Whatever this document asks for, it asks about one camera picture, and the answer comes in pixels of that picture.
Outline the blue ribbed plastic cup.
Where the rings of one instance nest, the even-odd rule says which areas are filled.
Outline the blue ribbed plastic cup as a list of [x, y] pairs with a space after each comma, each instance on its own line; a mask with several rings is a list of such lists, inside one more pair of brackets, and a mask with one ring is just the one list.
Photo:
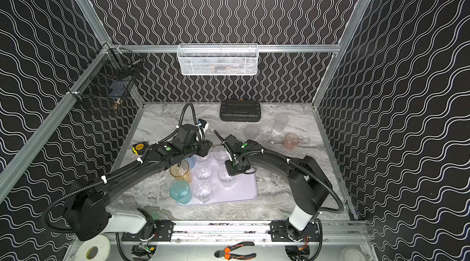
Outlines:
[[186, 158], [186, 161], [188, 162], [189, 168], [193, 169], [195, 167], [195, 158], [194, 157], [188, 157]]

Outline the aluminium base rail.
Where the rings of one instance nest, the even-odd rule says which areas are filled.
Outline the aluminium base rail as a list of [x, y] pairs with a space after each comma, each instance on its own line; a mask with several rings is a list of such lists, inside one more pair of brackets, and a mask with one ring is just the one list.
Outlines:
[[327, 245], [361, 245], [369, 231], [362, 221], [323, 221], [321, 228], [309, 223], [294, 233], [281, 221], [170, 221], [157, 220], [156, 236], [146, 243], [169, 245], [233, 245], [252, 241], [256, 245], [301, 245], [323, 240]]

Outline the yellow black tape measure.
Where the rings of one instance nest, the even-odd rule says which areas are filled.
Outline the yellow black tape measure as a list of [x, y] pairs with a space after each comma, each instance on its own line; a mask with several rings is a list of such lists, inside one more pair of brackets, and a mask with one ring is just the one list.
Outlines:
[[147, 142], [139, 142], [132, 146], [132, 151], [136, 155], [143, 155], [147, 148], [148, 148]]

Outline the teal plastic cup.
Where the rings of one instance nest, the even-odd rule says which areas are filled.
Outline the teal plastic cup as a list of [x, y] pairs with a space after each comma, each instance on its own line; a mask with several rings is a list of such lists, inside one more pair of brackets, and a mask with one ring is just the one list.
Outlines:
[[192, 199], [190, 185], [185, 180], [174, 182], [170, 187], [170, 196], [180, 204], [188, 204]]

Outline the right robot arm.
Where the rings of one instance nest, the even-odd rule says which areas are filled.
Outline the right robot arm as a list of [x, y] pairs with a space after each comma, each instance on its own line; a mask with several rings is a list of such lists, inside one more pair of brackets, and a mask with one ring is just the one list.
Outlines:
[[286, 220], [285, 238], [292, 241], [302, 239], [307, 235], [306, 227], [311, 220], [323, 212], [343, 213], [343, 202], [314, 158], [289, 157], [256, 141], [238, 141], [233, 135], [223, 138], [217, 131], [214, 134], [228, 152], [229, 160], [225, 166], [229, 175], [247, 174], [263, 168], [289, 184], [296, 206]]

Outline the yellow transparent cup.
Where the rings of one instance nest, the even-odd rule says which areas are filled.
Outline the yellow transparent cup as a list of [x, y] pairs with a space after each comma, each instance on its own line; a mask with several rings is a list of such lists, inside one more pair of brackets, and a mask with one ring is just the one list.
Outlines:
[[192, 174], [190, 169], [190, 164], [187, 160], [182, 160], [180, 163], [173, 165], [170, 168], [170, 174], [174, 177], [175, 180], [184, 180], [187, 183], [192, 182]]

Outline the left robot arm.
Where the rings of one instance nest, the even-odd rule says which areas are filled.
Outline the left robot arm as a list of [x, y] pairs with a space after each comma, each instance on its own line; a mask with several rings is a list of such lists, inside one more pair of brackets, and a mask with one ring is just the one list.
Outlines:
[[90, 181], [77, 180], [71, 190], [47, 206], [40, 217], [46, 230], [57, 234], [75, 234], [87, 241], [109, 230], [128, 233], [147, 241], [155, 234], [154, 220], [138, 211], [140, 224], [124, 227], [124, 218], [107, 211], [107, 206], [125, 191], [144, 179], [181, 166], [182, 161], [197, 155], [204, 157], [212, 142], [205, 136], [207, 122], [192, 117], [192, 124], [178, 121], [176, 129], [159, 142], [148, 146], [132, 163]]

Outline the white round lid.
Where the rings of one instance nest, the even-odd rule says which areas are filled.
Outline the white round lid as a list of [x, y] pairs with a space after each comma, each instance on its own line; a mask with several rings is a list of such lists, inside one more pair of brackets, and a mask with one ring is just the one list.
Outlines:
[[357, 248], [344, 248], [339, 252], [339, 261], [367, 261], [367, 256]]

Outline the black plastic case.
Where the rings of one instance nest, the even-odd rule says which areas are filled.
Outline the black plastic case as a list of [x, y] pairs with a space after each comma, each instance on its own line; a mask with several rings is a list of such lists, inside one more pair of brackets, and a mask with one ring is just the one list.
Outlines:
[[219, 116], [225, 122], [259, 122], [261, 105], [253, 100], [224, 100]]

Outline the clear plastic cup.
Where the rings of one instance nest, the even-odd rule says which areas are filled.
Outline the clear plastic cup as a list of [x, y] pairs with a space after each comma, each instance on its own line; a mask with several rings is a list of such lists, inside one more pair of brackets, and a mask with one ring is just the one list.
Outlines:
[[230, 159], [230, 154], [227, 152], [226, 148], [223, 146], [218, 146], [214, 150], [214, 158], [217, 164], [222, 167], [225, 165], [225, 162]]
[[199, 163], [203, 163], [203, 162], [207, 162], [209, 161], [211, 158], [211, 154], [207, 154], [205, 157], [201, 157], [201, 156], [196, 156], [195, 159], [196, 159], [196, 162], [199, 162]]
[[212, 184], [207, 180], [200, 180], [196, 186], [195, 197], [202, 203], [206, 203], [212, 196]]
[[235, 183], [235, 178], [227, 172], [226, 167], [219, 168], [217, 176], [224, 188], [230, 188]]
[[272, 136], [272, 132], [274, 131], [274, 125], [273, 124], [260, 124], [259, 127], [259, 137], [263, 140], [266, 141]]
[[198, 180], [212, 181], [213, 168], [209, 163], [200, 163], [195, 167], [195, 176]]

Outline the lilac plastic tray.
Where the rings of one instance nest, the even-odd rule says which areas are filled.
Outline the lilac plastic tray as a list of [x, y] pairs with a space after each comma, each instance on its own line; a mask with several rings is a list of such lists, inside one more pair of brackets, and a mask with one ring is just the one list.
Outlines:
[[198, 182], [200, 181], [196, 178], [195, 173], [194, 173], [195, 167], [200, 163], [195, 161], [195, 167], [191, 169], [192, 182], [189, 183], [190, 190], [192, 192], [192, 199], [188, 204], [180, 204], [175, 201], [177, 205], [198, 206], [198, 205], [208, 205], [208, 204], [224, 204], [224, 203], [229, 203], [229, 202], [251, 201], [257, 198], [258, 190], [257, 190], [257, 184], [256, 184], [256, 179], [255, 179], [254, 174], [235, 175], [234, 185], [230, 188], [224, 188], [222, 184], [219, 182], [219, 179], [217, 176], [218, 170], [221, 167], [217, 164], [214, 158], [214, 152], [209, 152], [209, 153], [211, 154], [210, 160], [207, 162], [203, 162], [203, 163], [209, 163], [213, 168], [212, 181], [210, 181], [212, 184], [211, 199], [206, 203], [202, 203], [194, 195], [196, 186]]

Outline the pink plastic cup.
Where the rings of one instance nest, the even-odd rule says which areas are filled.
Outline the pink plastic cup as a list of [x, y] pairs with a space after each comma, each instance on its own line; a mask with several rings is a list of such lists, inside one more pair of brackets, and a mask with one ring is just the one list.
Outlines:
[[293, 150], [299, 144], [300, 138], [294, 133], [286, 134], [283, 147], [286, 150]]

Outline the white tape roll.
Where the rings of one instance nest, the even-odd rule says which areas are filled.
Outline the white tape roll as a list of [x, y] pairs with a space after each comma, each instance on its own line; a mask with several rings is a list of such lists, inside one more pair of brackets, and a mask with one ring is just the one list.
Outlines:
[[105, 235], [85, 241], [75, 254], [75, 261], [106, 261], [111, 252], [111, 242]]

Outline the frosted plastic cup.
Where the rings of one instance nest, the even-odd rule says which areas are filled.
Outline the frosted plastic cup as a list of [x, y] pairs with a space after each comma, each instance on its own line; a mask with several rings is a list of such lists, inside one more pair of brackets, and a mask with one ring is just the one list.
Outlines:
[[244, 133], [247, 140], [255, 141], [259, 135], [259, 129], [256, 125], [247, 125]]
[[278, 113], [275, 116], [274, 129], [281, 133], [289, 123], [289, 116], [286, 113]]

